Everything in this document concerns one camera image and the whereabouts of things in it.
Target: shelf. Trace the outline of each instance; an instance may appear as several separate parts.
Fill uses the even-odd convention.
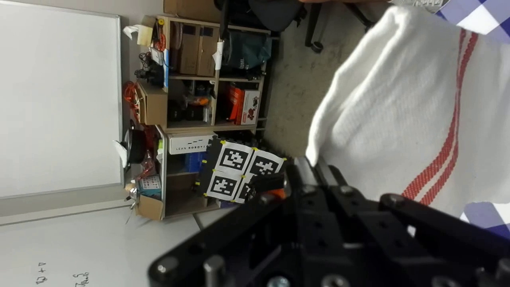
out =
[[[207,21],[194,21],[185,18],[174,18],[169,14],[162,14],[162,18],[169,19],[170,22],[189,24],[189,25],[205,25],[205,27],[220,27],[218,22],[207,22]],[[264,29],[253,29],[253,27],[242,27],[242,25],[228,25],[229,30],[242,30],[242,32],[253,32],[253,33],[266,33],[271,35],[271,30]]]
[[[213,81],[213,77],[170,75],[170,80],[185,80],[185,81]]]
[[[229,78],[229,77],[221,77],[220,81],[261,83],[261,78]]]
[[[167,132],[180,132],[180,131],[193,131],[193,132],[209,132],[209,131],[252,131],[255,132],[256,126],[248,124],[232,124],[232,123],[225,123],[220,121],[215,126],[199,123],[199,121],[178,121],[178,123],[169,123],[169,128],[166,129]]]

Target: white cloth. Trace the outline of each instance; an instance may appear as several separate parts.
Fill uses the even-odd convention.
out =
[[[334,73],[306,156],[339,167],[370,199],[406,191],[452,215],[508,202],[508,80],[510,45],[392,6]]]

